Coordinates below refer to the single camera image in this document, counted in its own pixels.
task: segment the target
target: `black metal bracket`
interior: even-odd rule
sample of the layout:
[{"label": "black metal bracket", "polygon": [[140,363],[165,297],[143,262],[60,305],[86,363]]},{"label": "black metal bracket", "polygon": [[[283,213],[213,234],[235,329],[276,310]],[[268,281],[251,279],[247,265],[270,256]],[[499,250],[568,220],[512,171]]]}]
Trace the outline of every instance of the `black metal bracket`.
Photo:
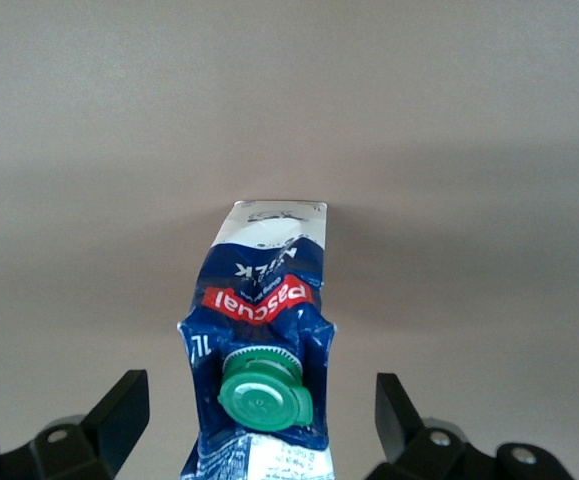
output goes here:
[{"label": "black metal bracket", "polygon": [[507,443],[492,458],[447,429],[426,427],[392,373],[377,376],[375,419],[387,462],[367,480],[573,480],[534,445]]},{"label": "black metal bracket", "polygon": [[145,370],[129,370],[77,425],[54,425],[0,455],[0,480],[111,480],[149,422]]}]

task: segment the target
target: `screw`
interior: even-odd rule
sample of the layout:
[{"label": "screw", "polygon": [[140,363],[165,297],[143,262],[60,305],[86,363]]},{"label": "screw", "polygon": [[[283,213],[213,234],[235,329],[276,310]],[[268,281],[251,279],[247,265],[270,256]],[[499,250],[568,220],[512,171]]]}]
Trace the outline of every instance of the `screw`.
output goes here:
[{"label": "screw", "polygon": [[433,432],[429,438],[431,438],[431,441],[439,447],[448,447],[451,445],[451,439],[449,438],[449,435],[439,430]]},{"label": "screw", "polygon": [[538,461],[533,453],[523,447],[514,448],[511,451],[511,454],[513,455],[513,458],[526,465],[533,465]]},{"label": "screw", "polygon": [[64,440],[67,438],[67,431],[66,430],[56,430],[55,432],[51,432],[47,437],[47,441],[49,443],[56,443],[60,440]]}]

